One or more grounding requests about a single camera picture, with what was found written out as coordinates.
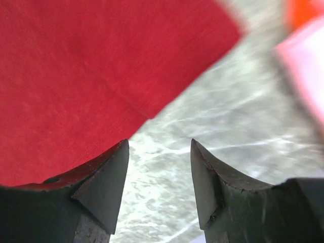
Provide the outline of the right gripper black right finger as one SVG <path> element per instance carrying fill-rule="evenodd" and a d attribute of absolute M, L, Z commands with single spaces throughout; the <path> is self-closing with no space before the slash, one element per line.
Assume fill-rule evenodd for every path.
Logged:
<path fill-rule="evenodd" d="M 191 141 L 191 173 L 207 242 L 323 242 L 323 178 L 270 185 Z"/>

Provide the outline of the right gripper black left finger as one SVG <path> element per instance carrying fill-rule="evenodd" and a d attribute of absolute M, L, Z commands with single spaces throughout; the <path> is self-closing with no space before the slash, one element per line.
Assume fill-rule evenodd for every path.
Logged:
<path fill-rule="evenodd" d="M 42 183 L 1 187 L 1 242 L 109 242 L 129 164 L 122 140 Z"/>

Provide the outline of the red t shirt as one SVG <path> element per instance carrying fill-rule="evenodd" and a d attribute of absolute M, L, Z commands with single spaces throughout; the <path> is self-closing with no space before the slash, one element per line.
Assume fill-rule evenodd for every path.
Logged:
<path fill-rule="evenodd" d="M 220 1 L 1 1 L 1 184 L 131 137 L 241 35 Z"/>

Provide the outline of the pink folded t shirt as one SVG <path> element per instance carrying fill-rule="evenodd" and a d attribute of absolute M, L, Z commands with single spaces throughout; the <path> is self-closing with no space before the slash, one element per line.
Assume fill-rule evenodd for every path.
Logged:
<path fill-rule="evenodd" d="M 323 19 L 300 28 L 274 51 L 299 98 L 323 126 Z"/>

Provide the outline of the orange folded t shirt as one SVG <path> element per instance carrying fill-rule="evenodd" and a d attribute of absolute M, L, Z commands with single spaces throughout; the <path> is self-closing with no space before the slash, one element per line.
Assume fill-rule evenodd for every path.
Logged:
<path fill-rule="evenodd" d="M 287 1 L 287 20 L 291 30 L 320 15 L 323 15 L 323 0 Z"/>

